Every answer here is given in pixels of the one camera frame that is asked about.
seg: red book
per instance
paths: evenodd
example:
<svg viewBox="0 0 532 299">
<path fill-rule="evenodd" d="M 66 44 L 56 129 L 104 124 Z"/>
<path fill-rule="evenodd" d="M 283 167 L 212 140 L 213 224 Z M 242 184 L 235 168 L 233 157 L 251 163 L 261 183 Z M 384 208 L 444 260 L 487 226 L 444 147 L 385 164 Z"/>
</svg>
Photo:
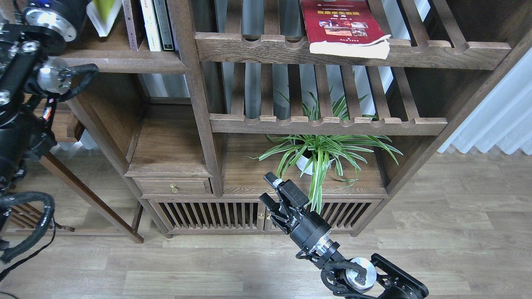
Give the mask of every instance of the red book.
<svg viewBox="0 0 532 299">
<path fill-rule="evenodd" d="M 310 53 L 386 59 L 387 39 L 365 1 L 302 0 Z"/>
</svg>

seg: white flower pot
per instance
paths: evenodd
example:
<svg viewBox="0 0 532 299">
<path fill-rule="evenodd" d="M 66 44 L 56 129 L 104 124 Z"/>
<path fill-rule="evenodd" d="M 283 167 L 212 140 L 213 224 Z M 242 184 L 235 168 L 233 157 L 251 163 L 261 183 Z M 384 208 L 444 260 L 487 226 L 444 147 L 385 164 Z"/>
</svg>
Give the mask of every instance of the white flower pot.
<svg viewBox="0 0 532 299">
<path fill-rule="evenodd" d="M 309 159 L 303 155 L 301 155 L 301 157 L 299 159 L 297 159 L 297 162 L 296 162 L 296 165 L 297 165 L 297 168 L 299 168 L 301 171 L 303 171 L 303 169 L 305 169 L 305 166 L 306 164 L 308 163 Z M 329 168 L 331 168 L 331 164 L 333 163 L 334 159 L 331 159 L 329 161 Z M 304 173 L 306 173 L 307 175 L 312 175 L 313 173 L 313 165 L 314 165 L 314 162 L 311 162 L 309 167 L 307 167 L 307 169 L 304 171 Z"/>
</svg>

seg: drawer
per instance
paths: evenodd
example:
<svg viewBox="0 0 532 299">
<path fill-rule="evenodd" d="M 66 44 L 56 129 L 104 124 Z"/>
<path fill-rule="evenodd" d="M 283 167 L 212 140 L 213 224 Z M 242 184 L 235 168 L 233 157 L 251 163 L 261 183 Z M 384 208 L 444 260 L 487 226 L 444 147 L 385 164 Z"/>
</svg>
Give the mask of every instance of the drawer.
<svg viewBox="0 0 532 299">
<path fill-rule="evenodd" d="M 208 178 L 133 178 L 144 195 L 209 194 Z"/>
</svg>

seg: wooden floor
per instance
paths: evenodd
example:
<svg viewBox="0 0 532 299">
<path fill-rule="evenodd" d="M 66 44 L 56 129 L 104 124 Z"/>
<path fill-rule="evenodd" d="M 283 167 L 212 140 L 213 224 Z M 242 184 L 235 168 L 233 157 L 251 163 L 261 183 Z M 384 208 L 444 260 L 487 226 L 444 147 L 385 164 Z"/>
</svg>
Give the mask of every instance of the wooden floor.
<svg viewBox="0 0 532 299">
<path fill-rule="evenodd" d="M 101 153 L 58 156 L 132 219 L 135 201 Z M 18 189 L 53 194 L 60 224 L 105 228 L 59 180 L 31 168 Z M 436 154 L 359 237 L 332 239 L 346 257 L 388 258 L 425 283 L 429 298 L 529 299 L 531 177 L 532 157 L 520 153 Z M 298 250 L 284 235 L 165 239 L 147 218 L 140 230 L 141 245 L 125 237 L 58 236 L 0 289 L 20 299 L 335 298 L 310 262 L 294 258 Z"/>
</svg>

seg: robotic arm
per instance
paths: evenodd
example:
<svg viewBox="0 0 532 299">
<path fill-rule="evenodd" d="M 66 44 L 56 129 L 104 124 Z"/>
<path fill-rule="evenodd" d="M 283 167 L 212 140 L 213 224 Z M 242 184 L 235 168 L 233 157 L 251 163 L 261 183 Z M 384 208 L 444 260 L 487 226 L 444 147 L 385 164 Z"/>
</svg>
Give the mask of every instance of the robotic arm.
<svg viewBox="0 0 532 299">
<path fill-rule="evenodd" d="M 58 103 L 85 89 L 98 73 L 94 64 L 68 67 L 61 55 L 67 42 L 79 38 L 90 0 L 30 0 L 21 12 L 13 1 L 18 21 L 0 23 L 0 230 L 14 205 L 41 201 L 43 215 L 34 233 L 8 248 L 0 242 L 0 261 L 10 262 L 30 249 L 52 222 L 54 201 L 39 192 L 9 194 L 10 185 L 26 174 L 24 159 L 38 161 L 57 144 L 51 131 Z M 72 87 L 72 78 L 83 75 Z M 24 102 L 25 94 L 32 95 Z M 46 99 L 44 114 L 34 110 Z"/>
<path fill-rule="evenodd" d="M 264 176 L 279 202 L 267 193 L 260 200 L 271 213 L 272 222 L 301 249 L 296 258 L 311 261 L 321 270 L 321 280 L 335 296 L 357 299 L 423 299 L 427 287 L 377 253 L 371 261 L 364 258 L 345 259 L 340 245 L 329 238 L 331 226 L 316 212 L 308 212 L 309 199 L 291 181 L 283 181 L 272 172 Z M 385 275 L 377 273 L 377 268 Z M 384 292 L 379 297 L 364 295 L 378 282 Z"/>
</svg>

